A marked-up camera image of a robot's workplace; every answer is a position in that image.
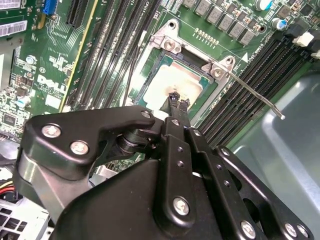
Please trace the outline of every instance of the barcode sticker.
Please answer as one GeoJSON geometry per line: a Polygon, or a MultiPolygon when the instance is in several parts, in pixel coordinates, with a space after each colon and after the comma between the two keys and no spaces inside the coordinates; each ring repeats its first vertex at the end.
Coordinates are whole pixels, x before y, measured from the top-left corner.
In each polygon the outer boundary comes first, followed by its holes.
{"type": "Polygon", "coordinates": [[[27,29],[27,23],[28,21],[25,20],[0,25],[0,37],[25,31],[27,29]]]}
{"type": "Polygon", "coordinates": [[[0,0],[0,10],[18,9],[20,8],[21,0],[0,0]]]}

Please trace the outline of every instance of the green circuit board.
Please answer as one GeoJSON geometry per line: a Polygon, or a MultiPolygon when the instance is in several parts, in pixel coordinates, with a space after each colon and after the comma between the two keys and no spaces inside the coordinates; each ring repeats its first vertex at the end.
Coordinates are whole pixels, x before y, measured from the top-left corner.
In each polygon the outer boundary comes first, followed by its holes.
{"type": "MultiPolygon", "coordinates": [[[[128,66],[130,59],[130,49],[133,41],[128,40],[127,45],[123,45],[122,52],[109,48],[106,52],[106,59],[102,63],[101,71],[98,74],[94,69],[88,69],[89,76],[96,75],[96,82],[92,83],[92,77],[84,78],[84,72],[88,67],[88,61],[93,55],[95,46],[99,44],[99,34],[103,32],[102,25],[105,21],[116,21],[119,13],[123,11],[123,21],[110,36],[114,35],[110,43],[112,46],[120,46],[119,36],[130,39],[138,39],[137,33],[125,32],[125,25],[131,22],[131,16],[134,14],[134,7],[143,8],[146,13],[151,13],[148,8],[152,2],[131,0],[125,9],[125,1],[120,0],[90,0],[87,2],[83,20],[78,27],[72,27],[67,24],[68,12],[70,9],[70,0],[56,1],[56,7],[53,14],[44,14],[44,4],[46,1],[27,0],[26,4],[20,4],[19,9],[0,9],[0,28],[10,23],[27,21],[27,27],[23,31],[14,34],[0,35],[0,43],[4,39],[12,36],[24,36],[21,46],[15,49],[12,56],[12,65],[10,70],[10,84],[0,92],[0,131],[9,133],[18,139],[22,136],[24,123],[27,119],[35,115],[53,114],[61,111],[76,111],[83,109],[79,100],[85,94],[85,91],[91,87],[87,99],[88,103],[94,100],[94,97],[100,92],[100,99],[95,108],[104,107],[102,103],[109,98],[107,107],[117,107],[122,104],[122,98],[127,86],[128,66]],[[106,19],[106,11],[116,13],[109,19],[106,19]],[[119,55],[115,67],[107,66],[111,62],[112,54],[119,55]],[[105,87],[101,84],[104,78],[108,77],[105,87]]],[[[271,26],[271,20],[282,18],[289,25],[293,21],[300,19],[305,22],[307,28],[319,29],[319,7],[316,0],[301,1],[293,3],[290,0],[275,0],[269,10],[257,11],[255,3],[251,0],[224,0],[207,1],[210,3],[205,13],[197,13],[197,9],[202,1],[194,1],[189,7],[183,0],[162,0],[157,11],[154,12],[151,22],[146,29],[145,37],[140,48],[140,55],[137,61],[137,70],[132,79],[132,87],[129,91],[129,97],[133,103],[139,102],[138,93],[141,92],[145,82],[151,81],[152,69],[159,66],[159,58],[163,53],[162,49],[153,48],[147,51],[151,37],[168,21],[174,19],[178,21],[178,38],[185,43],[193,46],[200,53],[215,59],[222,60],[226,56],[232,56],[235,59],[235,65],[232,72],[239,75],[243,69],[255,59],[256,54],[269,40],[270,36],[276,31],[271,26]],[[306,5],[311,9],[302,14],[301,11],[306,5]],[[232,24],[241,23],[243,30],[254,34],[249,42],[241,42],[241,37],[232,36],[231,28],[228,30],[219,29],[218,24],[212,24],[208,21],[211,10],[219,7],[223,16],[228,15],[232,19],[232,24]],[[245,18],[238,20],[239,14],[245,13],[245,18]]],[[[189,116],[192,118],[199,110],[201,105],[206,102],[209,95],[216,88],[217,83],[206,82],[202,84],[203,90],[189,110],[189,116]]]]}

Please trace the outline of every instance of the black arm assembly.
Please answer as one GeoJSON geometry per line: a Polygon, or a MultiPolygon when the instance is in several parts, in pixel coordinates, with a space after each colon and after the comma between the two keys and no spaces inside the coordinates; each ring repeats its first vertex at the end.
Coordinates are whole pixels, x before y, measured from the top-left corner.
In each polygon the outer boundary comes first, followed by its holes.
{"type": "Polygon", "coordinates": [[[49,211],[51,239],[314,239],[231,151],[209,147],[177,99],[165,121],[127,106],[26,123],[14,183],[49,211]],[[94,167],[135,153],[145,160],[89,185],[94,167]]]}

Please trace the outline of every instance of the gray metal panel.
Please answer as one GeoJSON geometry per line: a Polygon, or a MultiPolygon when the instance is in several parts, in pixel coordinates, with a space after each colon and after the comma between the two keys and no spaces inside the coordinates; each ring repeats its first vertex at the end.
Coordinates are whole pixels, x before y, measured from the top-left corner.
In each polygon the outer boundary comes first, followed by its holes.
{"type": "Polygon", "coordinates": [[[301,78],[233,148],[320,239],[320,74],[301,78]]]}

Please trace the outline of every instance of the motherboard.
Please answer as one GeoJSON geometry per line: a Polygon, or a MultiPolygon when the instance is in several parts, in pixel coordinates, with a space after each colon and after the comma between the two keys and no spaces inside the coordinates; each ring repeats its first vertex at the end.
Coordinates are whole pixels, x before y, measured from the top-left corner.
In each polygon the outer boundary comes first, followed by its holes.
{"type": "Polygon", "coordinates": [[[276,102],[319,59],[320,0],[0,0],[0,134],[59,112],[161,117],[178,92],[227,145],[268,110],[233,76],[276,102]]]}

